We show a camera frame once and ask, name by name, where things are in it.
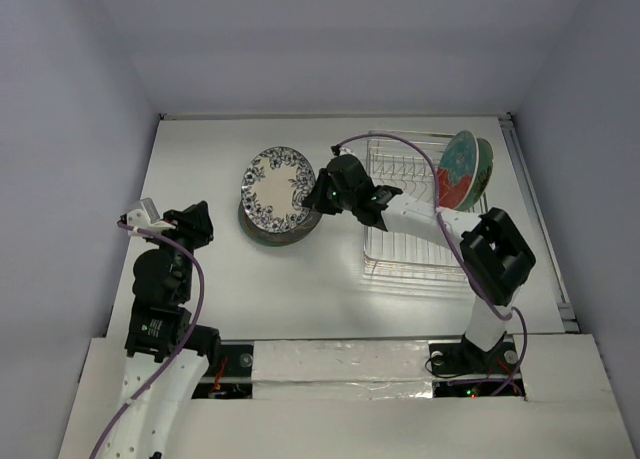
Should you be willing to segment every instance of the plate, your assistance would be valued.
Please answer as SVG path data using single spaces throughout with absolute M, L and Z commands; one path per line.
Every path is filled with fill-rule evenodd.
M 313 167 L 295 149 L 272 147 L 261 152 L 242 177 L 242 229 L 251 237 L 278 245 L 300 240 L 321 217 L 302 207 L 315 182 Z
M 485 139 L 460 131 L 438 165 L 439 205 L 466 211 L 482 197 L 493 171 L 493 150 Z

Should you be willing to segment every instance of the red wire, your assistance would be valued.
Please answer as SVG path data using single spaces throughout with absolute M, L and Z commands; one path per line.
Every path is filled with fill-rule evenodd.
M 505 371 L 507 371 L 507 374 L 511 375 L 511 369 L 509 369 L 507 365 L 504 362 L 502 362 L 502 359 L 498 359 L 498 364 L 500 364 L 500 367 L 502 367 Z
M 224 368 L 227 365 L 227 361 L 228 360 L 229 360 L 229 358 L 227 356 L 225 356 L 225 358 L 222 359 L 222 364 L 220 366 L 220 370 L 216 374 L 216 378 L 213 380 L 213 387 L 211 388 L 211 391 L 209 391 L 209 394 L 211 394 L 212 392 L 216 392 L 218 389 L 220 389 L 220 384 L 218 384 L 218 381 L 220 380 L 220 378 L 224 374 Z

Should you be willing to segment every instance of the wire dish rack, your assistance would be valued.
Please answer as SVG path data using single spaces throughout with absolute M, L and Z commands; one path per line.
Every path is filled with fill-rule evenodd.
M 407 137 L 422 148 L 436 164 L 453 134 L 415 131 L 384 131 Z M 433 203 L 434 177 L 427 162 L 413 149 L 391 139 L 370 139 L 367 144 L 367 172 L 375 184 L 401 188 L 416 199 Z M 488 210 L 487 198 L 469 212 Z M 464 272 L 448 249 L 424 239 L 401 233 L 383 232 L 371 227 L 364 231 L 365 274 L 413 280 L 465 282 Z

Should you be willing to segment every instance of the white wall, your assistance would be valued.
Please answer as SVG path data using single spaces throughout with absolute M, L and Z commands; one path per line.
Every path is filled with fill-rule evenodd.
M 504 112 L 579 0 L 104 0 L 162 112 Z
M 157 116 L 98 0 L 0 0 L 0 444 L 57 457 Z
M 516 115 L 578 319 L 640 452 L 640 8 L 584 0 Z

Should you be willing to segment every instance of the stack of plates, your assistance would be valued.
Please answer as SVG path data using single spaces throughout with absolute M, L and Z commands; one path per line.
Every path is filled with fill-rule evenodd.
M 238 219 L 256 242 L 285 246 L 306 237 L 322 214 L 302 207 L 316 176 L 295 149 L 272 147 L 258 154 L 242 177 Z

